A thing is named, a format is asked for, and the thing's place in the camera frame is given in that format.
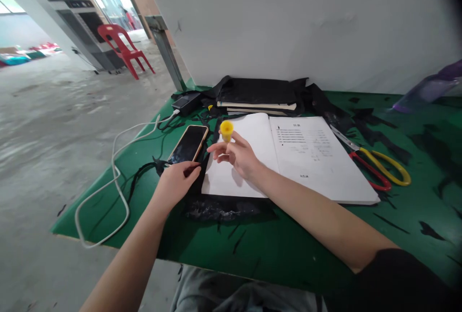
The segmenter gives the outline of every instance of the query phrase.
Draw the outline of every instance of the black sleeve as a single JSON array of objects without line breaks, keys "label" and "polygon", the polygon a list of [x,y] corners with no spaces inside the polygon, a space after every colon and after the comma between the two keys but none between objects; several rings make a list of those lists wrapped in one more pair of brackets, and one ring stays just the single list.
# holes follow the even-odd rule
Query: black sleeve
[{"label": "black sleeve", "polygon": [[456,292],[403,250],[389,249],[357,274],[340,294],[326,298],[335,311],[462,311]]}]

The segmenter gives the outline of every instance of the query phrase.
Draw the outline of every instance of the open book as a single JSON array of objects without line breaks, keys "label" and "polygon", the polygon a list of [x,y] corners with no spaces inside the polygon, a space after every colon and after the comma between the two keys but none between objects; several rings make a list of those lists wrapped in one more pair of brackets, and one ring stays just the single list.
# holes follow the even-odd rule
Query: open book
[{"label": "open book", "polygon": [[[232,122],[257,158],[281,175],[339,203],[371,205],[380,201],[322,117],[268,117],[256,113]],[[265,198],[231,164],[218,164],[212,156],[202,193]]]}]

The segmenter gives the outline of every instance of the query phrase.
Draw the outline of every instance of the window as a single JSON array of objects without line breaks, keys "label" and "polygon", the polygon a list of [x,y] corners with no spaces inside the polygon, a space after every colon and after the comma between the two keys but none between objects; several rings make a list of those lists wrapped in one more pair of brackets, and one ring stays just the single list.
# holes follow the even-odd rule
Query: window
[{"label": "window", "polygon": [[15,0],[0,0],[0,13],[18,13],[26,12]]}]

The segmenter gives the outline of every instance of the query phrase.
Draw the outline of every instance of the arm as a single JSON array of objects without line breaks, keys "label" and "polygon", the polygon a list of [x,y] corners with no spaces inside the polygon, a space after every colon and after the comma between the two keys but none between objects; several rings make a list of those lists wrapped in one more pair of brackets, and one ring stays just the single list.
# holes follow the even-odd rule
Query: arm
[{"label": "arm", "polygon": [[234,132],[235,142],[216,143],[207,151],[230,162],[276,205],[310,232],[353,272],[364,269],[383,249],[398,248],[377,230],[325,196],[265,167],[249,143]]},{"label": "arm", "polygon": [[[130,236],[91,292],[81,312],[137,311],[146,289],[169,212],[199,176],[196,162],[170,166]],[[195,168],[188,177],[185,170]]]}]

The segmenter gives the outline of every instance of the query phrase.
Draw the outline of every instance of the plastic bottle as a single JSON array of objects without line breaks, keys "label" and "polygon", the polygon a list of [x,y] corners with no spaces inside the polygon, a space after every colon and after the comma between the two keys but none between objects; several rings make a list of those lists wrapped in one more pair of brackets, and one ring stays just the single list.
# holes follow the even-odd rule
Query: plastic bottle
[{"label": "plastic bottle", "polygon": [[234,126],[230,121],[223,121],[220,125],[221,136],[223,137],[223,141],[230,142],[231,135],[234,131]]},{"label": "plastic bottle", "polygon": [[397,101],[393,109],[405,113],[417,112],[457,86],[461,78],[462,60],[444,67],[437,74],[427,76]]}]

